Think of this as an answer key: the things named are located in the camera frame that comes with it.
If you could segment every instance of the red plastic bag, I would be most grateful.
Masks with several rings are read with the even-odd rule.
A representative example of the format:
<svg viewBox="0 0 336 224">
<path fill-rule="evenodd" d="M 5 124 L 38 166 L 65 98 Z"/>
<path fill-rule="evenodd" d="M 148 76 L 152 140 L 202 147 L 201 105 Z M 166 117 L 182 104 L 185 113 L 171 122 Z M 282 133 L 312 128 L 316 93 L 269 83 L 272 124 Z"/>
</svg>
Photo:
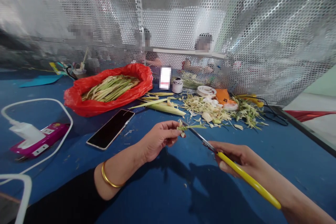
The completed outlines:
<svg viewBox="0 0 336 224">
<path fill-rule="evenodd" d="M 141 82 L 134 88 L 127 90 L 118 99 L 110 102 L 96 100 L 82 101 L 82 94 L 92 87 L 101 83 L 104 79 L 114 75 L 130 75 L 137 77 Z M 135 99 L 143 96 L 153 88 L 153 75 L 148 66 L 142 64 L 129 64 L 122 68 L 105 70 L 97 75 L 76 80 L 73 87 L 64 92 L 64 104 L 71 108 L 76 114 L 83 117 L 92 117 L 112 109 L 124 106 Z"/>
</svg>

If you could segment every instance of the scissors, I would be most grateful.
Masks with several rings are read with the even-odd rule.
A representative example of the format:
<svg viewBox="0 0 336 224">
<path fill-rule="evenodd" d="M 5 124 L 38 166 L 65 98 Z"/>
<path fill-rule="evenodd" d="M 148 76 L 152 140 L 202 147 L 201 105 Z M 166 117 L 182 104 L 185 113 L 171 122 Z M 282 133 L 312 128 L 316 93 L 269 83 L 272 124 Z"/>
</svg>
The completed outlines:
<svg viewBox="0 0 336 224">
<path fill-rule="evenodd" d="M 262 187 L 254 178 L 252 178 L 249 174 L 247 174 L 243 169 L 241 169 L 238 165 L 236 165 L 231 159 L 224 155 L 222 152 L 216 151 L 216 149 L 202 137 L 200 134 L 197 133 L 196 130 L 193 128 L 189 128 L 196 136 L 198 136 L 202 141 L 203 144 L 208 147 L 213 153 L 215 153 L 220 159 L 222 159 L 225 163 L 227 163 L 236 173 L 238 173 L 250 186 L 252 186 L 262 197 L 268 200 L 275 208 L 281 209 L 281 205 L 279 201 L 274 198 L 272 194 L 270 194 L 264 187 Z"/>
</svg>

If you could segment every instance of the scissor blade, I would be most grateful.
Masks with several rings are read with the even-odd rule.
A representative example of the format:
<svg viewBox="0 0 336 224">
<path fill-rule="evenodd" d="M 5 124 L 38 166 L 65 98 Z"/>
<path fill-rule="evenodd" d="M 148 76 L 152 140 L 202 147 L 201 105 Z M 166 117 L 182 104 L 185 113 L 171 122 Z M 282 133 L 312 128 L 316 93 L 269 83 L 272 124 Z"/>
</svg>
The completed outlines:
<svg viewBox="0 0 336 224">
<path fill-rule="evenodd" d="M 186 122 L 182 121 L 181 122 L 185 125 L 185 126 L 189 126 Z M 202 142 L 205 144 L 205 146 L 207 146 L 208 148 L 210 148 L 213 152 L 216 153 L 215 148 L 204 138 L 202 137 L 196 130 L 194 130 L 193 128 L 189 128 L 189 130 L 191 130 L 196 136 L 198 136 L 199 139 L 202 140 Z"/>
</svg>

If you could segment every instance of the paper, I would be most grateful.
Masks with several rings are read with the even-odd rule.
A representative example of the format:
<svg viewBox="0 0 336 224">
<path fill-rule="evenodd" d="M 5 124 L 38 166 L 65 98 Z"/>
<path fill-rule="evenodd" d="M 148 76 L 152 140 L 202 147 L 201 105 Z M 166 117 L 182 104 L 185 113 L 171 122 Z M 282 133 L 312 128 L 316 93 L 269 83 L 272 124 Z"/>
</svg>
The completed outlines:
<svg viewBox="0 0 336 224">
<path fill-rule="evenodd" d="M 23 88 L 23 87 L 25 88 L 29 86 L 41 86 L 41 85 L 54 83 L 58 81 L 61 77 L 62 75 L 40 75 L 40 76 L 37 76 L 32 81 L 22 84 L 20 88 Z"/>
</svg>

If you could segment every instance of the left hand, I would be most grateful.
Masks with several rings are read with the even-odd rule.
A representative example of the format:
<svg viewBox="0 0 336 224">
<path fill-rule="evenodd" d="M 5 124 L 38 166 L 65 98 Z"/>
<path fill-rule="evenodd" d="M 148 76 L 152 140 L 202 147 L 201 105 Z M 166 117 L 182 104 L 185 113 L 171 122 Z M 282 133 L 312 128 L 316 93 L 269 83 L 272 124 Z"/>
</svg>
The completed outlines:
<svg viewBox="0 0 336 224">
<path fill-rule="evenodd" d="M 172 147 L 176 143 L 182 133 L 176 129 L 178 126 L 176 121 L 160 122 L 139 141 L 146 162 L 153 161 L 165 146 Z"/>
</svg>

